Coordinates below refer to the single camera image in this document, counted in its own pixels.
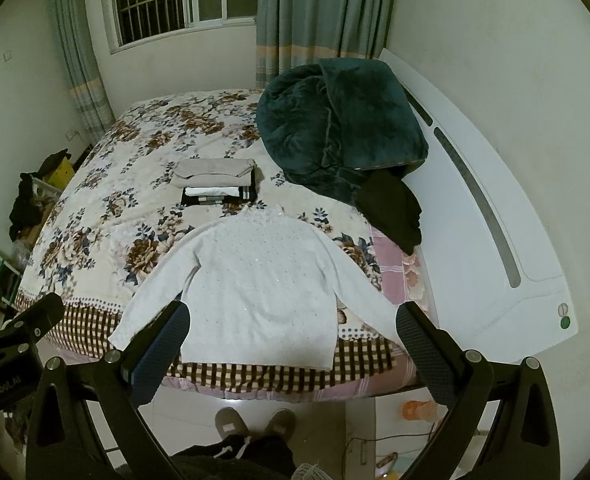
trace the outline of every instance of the curtain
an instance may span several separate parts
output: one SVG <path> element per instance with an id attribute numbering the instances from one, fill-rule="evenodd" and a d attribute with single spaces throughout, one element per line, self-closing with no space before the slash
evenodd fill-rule
<path id="1" fill-rule="evenodd" d="M 258 0 L 257 86 L 324 57 L 377 57 L 392 0 Z"/>
<path id="2" fill-rule="evenodd" d="M 84 0 L 48 0 L 48 4 L 70 95 L 88 141 L 95 144 L 115 122 L 115 117 L 92 49 L 86 3 Z"/>

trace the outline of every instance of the black cord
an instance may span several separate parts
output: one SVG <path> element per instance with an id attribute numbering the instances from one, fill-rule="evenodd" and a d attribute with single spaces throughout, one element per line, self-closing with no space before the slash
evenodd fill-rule
<path id="1" fill-rule="evenodd" d="M 430 436 L 430 433 L 400 433 L 396 435 L 382 436 L 380 438 L 361 438 L 359 436 L 352 437 L 348 441 L 348 444 L 346 444 L 346 447 L 344 448 L 344 453 L 342 454 L 342 480 L 345 480 L 346 478 L 346 453 L 348 452 L 348 446 L 350 446 L 350 443 L 353 440 L 361 440 L 362 442 L 378 442 L 379 440 L 388 440 L 389 438 L 398 438 L 401 436 Z"/>

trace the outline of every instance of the wall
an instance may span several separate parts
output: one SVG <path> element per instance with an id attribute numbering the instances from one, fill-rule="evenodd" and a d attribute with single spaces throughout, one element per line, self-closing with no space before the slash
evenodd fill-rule
<path id="1" fill-rule="evenodd" d="M 46 12 L 46 0 L 6 0 L 0 7 L 0 249 L 7 253 L 19 174 L 37 171 L 64 148 L 75 160 L 86 145 L 79 136 L 66 140 L 67 130 L 82 127 Z M 8 50 L 12 58 L 4 62 Z"/>
<path id="2" fill-rule="evenodd" d="M 395 0 L 388 48 L 484 133 L 559 256 L 580 331 L 537 357 L 572 478 L 590 456 L 590 14 L 580 0 Z"/>
<path id="3" fill-rule="evenodd" d="M 102 0 L 86 0 L 86 11 L 92 45 L 116 116 L 143 99 L 255 86 L 254 25 L 185 32 L 111 54 Z"/>

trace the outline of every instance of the white headboard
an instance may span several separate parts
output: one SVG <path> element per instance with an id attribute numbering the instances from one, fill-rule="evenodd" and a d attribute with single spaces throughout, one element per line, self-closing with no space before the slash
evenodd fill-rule
<path id="1" fill-rule="evenodd" d="M 520 362 L 577 333 L 566 279 L 526 194 L 486 138 L 390 51 L 428 141 L 405 177 L 422 206 L 422 252 L 440 328 L 489 360 Z"/>

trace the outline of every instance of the yellow box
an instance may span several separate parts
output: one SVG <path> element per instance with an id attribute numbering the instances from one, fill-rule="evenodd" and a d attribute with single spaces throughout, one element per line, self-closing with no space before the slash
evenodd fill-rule
<path id="1" fill-rule="evenodd" d="M 70 165 L 70 161 L 64 157 L 57 169 L 44 178 L 44 182 L 55 186 L 57 189 L 64 190 L 74 176 L 75 170 Z"/>

